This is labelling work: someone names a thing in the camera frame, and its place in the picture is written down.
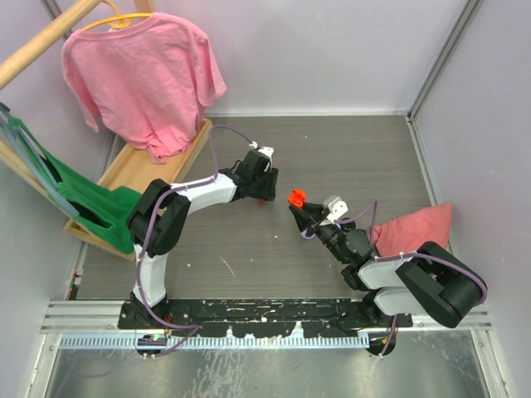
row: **metal floor panel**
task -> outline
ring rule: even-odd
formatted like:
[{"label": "metal floor panel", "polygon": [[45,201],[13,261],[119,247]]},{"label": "metal floor panel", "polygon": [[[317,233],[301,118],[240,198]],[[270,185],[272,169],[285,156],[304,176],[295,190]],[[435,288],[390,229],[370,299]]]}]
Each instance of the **metal floor panel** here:
[{"label": "metal floor panel", "polygon": [[[108,376],[87,378],[77,373]],[[410,332],[383,361],[363,349],[63,351],[49,398],[488,397],[469,332]]]},{"label": "metal floor panel", "polygon": [[[343,267],[324,246],[301,239],[288,210],[291,190],[303,189],[316,202],[340,195],[352,215],[376,198],[380,222],[430,205],[401,116],[224,118],[214,123],[275,147],[277,199],[264,206],[245,199],[190,215],[168,260],[170,298],[357,298],[339,273]],[[232,166],[248,149],[228,131],[216,131],[214,142],[220,167]],[[187,181],[211,174],[212,168],[205,147]],[[360,221],[361,227],[369,224],[370,216]],[[133,263],[90,247],[77,297],[126,299],[133,282]]]}]

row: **wooden hanger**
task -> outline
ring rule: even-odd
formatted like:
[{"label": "wooden hanger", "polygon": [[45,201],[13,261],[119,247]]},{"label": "wooden hanger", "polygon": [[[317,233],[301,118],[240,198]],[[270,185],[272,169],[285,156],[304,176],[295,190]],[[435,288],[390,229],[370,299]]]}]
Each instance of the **wooden hanger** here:
[{"label": "wooden hanger", "polygon": [[108,23],[111,25],[114,29],[120,29],[122,27],[128,27],[133,22],[133,18],[146,18],[151,16],[151,13],[147,12],[135,12],[132,14],[124,14],[120,15],[118,12],[118,8],[110,1],[110,0],[103,0],[105,4],[108,6],[111,6],[114,10],[114,14],[116,14],[114,17],[102,19],[101,21],[91,23],[90,25],[87,25],[82,30],[88,31],[89,29],[93,27],[97,27],[99,25],[103,25],[104,23]]}]

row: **green fabric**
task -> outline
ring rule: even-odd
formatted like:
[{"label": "green fabric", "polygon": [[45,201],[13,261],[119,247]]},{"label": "green fabric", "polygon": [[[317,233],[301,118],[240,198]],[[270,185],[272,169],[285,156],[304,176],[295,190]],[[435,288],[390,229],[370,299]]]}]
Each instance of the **green fabric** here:
[{"label": "green fabric", "polygon": [[[125,254],[132,253],[133,242],[126,221],[138,203],[140,193],[127,187],[118,187],[110,191],[94,184],[47,152],[20,119],[12,118],[12,120],[27,133],[41,150],[46,165],[59,182],[59,193],[80,213],[75,221],[118,251]],[[38,162],[36,165],[42,176],[49,180]]]}]

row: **pink t-shirt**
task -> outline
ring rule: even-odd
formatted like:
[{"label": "pink t-shirt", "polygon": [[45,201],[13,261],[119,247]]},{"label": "pink t-shirt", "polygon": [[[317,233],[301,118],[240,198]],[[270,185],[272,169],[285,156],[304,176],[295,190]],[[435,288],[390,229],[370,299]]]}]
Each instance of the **pink t-shirt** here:
[{"label": "pink t-shirt", "polygon": [[101,118],[156,163],[188,148],[227,88],[207,35],[159,12],[114,32],[74,32],[62,65],[86,123],[97,132]]}]

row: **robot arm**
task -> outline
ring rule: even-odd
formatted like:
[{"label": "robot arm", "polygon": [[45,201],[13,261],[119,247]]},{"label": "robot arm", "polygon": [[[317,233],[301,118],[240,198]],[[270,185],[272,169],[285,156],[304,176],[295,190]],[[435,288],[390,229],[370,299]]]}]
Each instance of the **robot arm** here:
[{"label": "robot arm", "polygon": [[434,242],[426,242],[415,253],[379,259],[373,256],[376,249],[366,231],[356,229],[354,222],[335,223],[347,211],[340,197],[330,197],[322,205],[301,198],[290,202],[300,232],[316,235],[347,265],[341,274],[350,288],[369,292],[363,303],[372,321],[382,314],[427,313],[441,325],[455,328],[485,299],[483,279]]},{"label": "robot arm", "polygon": [[[272,167],[273,152],[273,148],[268,147],[252,149],[244,160],[237,161],[233,168],[219,170],[214,176],[186,184],[170,185],[160,179],[154,180],[140,197],[127,221],[137,262],[155,203],[168,190],[182,188],[163,200],[161,209],[164,209],[164,213],[156,218],[140,269],[140,280],[147,305],[157,315],[165,313],[164,275],[168,252],[178,243],[188,214],[245,197],[273,201],[278,176],[278,169]],[[131,300],[145,318],[150,318],[136,283]]]}]

